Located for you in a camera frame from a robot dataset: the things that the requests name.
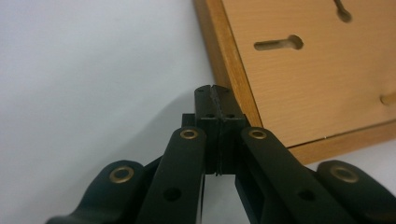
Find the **brass ring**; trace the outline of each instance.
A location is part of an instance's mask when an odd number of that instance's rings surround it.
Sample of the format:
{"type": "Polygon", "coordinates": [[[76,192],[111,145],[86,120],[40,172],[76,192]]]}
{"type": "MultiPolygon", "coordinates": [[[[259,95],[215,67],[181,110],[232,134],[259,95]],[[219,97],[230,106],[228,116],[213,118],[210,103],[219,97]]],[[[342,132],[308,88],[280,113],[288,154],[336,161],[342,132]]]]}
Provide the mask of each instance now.
{"type": "Polygon", "coordinates": [[[198,137],[198,132],[194,129],[186,129],[180,133],[180,136],[185,139],[194,139],[198,137]]]}
{"type": "Polygon", "coordinates": [[[132,169],[129,166],[120,166],[117,167],[116,169],[114,169],[111,173],[110,173],[110,181],[116,184],[121,184],[124,182],[127,182],[128,180],[130,180],[132,178],[132,176],[134,176],[134,169],[132,169]],[[123,175],[123,176],[117,176],[117,173],[120,171],[126,171],[127,174],[123,175]]]}
{"type": "Polygon", "coordinates": [[[344,166],[334,165],[330,168],[330,173],[336,178],[349,184],[359,181],[359,176],[344,166]]]}
{"type": "Polygon", "coordinates": [[[267,137],[267,134],[262,130],[251,130],[250,132],[248,132],[248,135],[256,139],[264,139],[267,137]]]}

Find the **light wood panel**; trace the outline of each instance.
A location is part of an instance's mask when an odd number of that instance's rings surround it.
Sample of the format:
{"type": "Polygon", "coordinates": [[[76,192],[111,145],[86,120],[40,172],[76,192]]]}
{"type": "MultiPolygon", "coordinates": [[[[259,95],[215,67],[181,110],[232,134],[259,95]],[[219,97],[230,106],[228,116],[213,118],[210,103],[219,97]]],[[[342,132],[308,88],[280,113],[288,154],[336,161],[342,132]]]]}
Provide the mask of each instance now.
{"type": "Polygon", "coordinates": [[[396,2],[224,0],[263,125],[288,147],[396,119],[396,2]],[[299,36],[299,49],[254,43],[299,36]]]}
{"type": "Polygon", "coordinates": [[[195,2],[218,84],[231,87],[253,125],[262,121],[300,161],[396,137],[396,106],[380,101],[396,91],[393,2],[342,1],[349,23],[333,1],[195,2]],[[304,46],[254,48],[289,35],[304,46]]]}

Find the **wooden frame edge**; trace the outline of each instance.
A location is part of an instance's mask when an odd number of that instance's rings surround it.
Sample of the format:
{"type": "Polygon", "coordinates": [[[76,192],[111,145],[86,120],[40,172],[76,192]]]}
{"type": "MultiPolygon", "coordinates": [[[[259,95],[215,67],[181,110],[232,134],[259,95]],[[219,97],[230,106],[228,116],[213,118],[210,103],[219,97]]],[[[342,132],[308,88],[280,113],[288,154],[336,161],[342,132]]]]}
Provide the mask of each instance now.
{"type": "Polygon", "coordinates": [[[259,110],[221,0],[194,0],[216,83],[233,90],[252,126],[262,127],[259,110]]]}
{"type": "Polygon", "coordinates": [[[290,147],[290,152],[300,163],[309,164],[395,138],[396,120],[297,147],[290,147]]]}

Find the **screw hole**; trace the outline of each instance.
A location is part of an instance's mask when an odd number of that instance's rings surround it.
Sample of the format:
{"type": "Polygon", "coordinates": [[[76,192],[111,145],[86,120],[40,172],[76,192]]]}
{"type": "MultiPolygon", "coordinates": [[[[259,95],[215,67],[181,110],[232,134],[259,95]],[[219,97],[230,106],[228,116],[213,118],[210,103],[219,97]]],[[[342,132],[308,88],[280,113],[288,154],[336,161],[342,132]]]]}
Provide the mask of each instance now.
{"type": "Polygon", "coordinates": [[[184,136],[192,137],[192,136],[194,136],[194,133],[193,132],[184,132],[184,136]]]}
{"type": "Polygon", "coordinates": [[[314,194],[311,190],[309,190],[309,189],[302,190],[302,191],[298,192],[297,195],[298,195],[301,199],[303,199],[303,200],[305,200],[305,201],[310,201],[310,202],[312,202],[312,201],[315,200],[315,194],[314,194]]]}
{"type": "Polygon", "coordinates": [[[177,188],[170,188],[163,192],[163,197],[168,202],[174,202],[181,197],[181,191],[177,188]]]}
{"type": "Polygon", "coordinates": [[[121,179],[121,178],[125,178],[128,174],[129,174],[129,171],[127,171],[127,170],[118,170],[118,171],[114,174],[114,176],[115,176],[116,178],[121,179]]]}

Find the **white surface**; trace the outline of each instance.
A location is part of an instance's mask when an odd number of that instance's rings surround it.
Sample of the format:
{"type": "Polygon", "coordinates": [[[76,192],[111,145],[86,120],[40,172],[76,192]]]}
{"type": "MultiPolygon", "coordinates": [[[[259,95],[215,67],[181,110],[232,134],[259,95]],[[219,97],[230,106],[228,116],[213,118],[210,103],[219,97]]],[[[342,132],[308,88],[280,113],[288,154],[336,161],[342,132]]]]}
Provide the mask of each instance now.
{"type": "MultiPolygon", "coordinates": [[[[213,84],[192,1],[0,1],[0,223],[69,214],[99,171],[161,156],[213,84]]],[[[396,142],[349,156],[395,193],[396,142]]],[[[203,223],[248,223],[232,176],[203,223]]]]}

